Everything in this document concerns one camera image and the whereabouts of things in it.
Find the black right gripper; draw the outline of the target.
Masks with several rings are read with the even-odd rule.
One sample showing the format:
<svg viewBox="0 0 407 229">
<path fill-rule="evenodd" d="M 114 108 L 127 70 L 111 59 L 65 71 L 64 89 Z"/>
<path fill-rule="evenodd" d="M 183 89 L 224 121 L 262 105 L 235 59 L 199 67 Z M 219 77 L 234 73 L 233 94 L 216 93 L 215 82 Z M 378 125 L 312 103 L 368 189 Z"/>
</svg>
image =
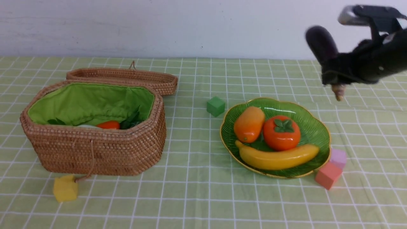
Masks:
<svg viewBox="0 0 407 229">
<path fill-rule="evenodd" d="M 376 84 L 384 77 L 407 69 L 406 29 L 382 35 L 378 41 L 365 39 L 349 53 L 321 64 L 323 85 Z"/>
</svg>

